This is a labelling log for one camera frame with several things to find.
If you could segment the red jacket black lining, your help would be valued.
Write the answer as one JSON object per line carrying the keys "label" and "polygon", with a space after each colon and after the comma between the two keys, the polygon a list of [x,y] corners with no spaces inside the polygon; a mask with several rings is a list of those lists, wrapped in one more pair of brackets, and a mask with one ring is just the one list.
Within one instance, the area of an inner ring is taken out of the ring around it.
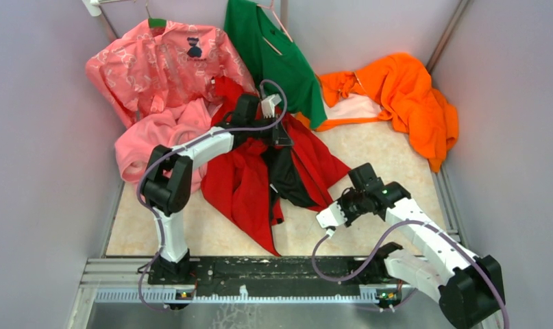
{"label": "red jacket black lining", "polygon": [[349,167],[290,114],[282,120],[291,147],[246,138],[235,150],[207,164],[204,199],[270,254],[279,253],[272,227],[284,220],[280,200],[319,212],[332,203],[328,190]]}

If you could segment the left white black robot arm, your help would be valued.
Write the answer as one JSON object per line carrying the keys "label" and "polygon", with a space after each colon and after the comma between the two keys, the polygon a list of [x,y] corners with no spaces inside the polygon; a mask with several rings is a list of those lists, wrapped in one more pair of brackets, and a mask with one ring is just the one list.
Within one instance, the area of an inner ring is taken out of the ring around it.
{"label": "left white black robot arm", "polygon": [[283,93],[261,97],[243,94],[234,111],[201,136],[181,145],[153,149],[138,184],[139,202],[153,213],[158,230],[159,250],[144,270],[149,284],[184,284],[191,276],[183,209],[191,197],[193,173],[249,138],[290,145],[281,123],[287,105]]}

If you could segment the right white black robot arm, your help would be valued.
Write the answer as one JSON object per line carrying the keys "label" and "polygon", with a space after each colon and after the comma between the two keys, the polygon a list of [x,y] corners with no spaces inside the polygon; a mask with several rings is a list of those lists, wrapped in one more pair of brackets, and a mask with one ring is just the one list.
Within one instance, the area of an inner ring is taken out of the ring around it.
{"label": "right white black robot arm", "polygon": [[371,164],[350,170],[348,176],[353,186],[322,212],[332,219],[331,225],[348,227],[362,215],[377,215],[389,229],[373,255],[390,233],[401,230],[424,257],[420,260],[403,249],[387,252],[371,264],[377,281],[397,278],[411,284],[434,300],[455,328],[472,328],[496,313],[502,315],[503,328],[509,328],[502,267],[494,257],[479,256],[455,241],[401,184],[385,184]]}

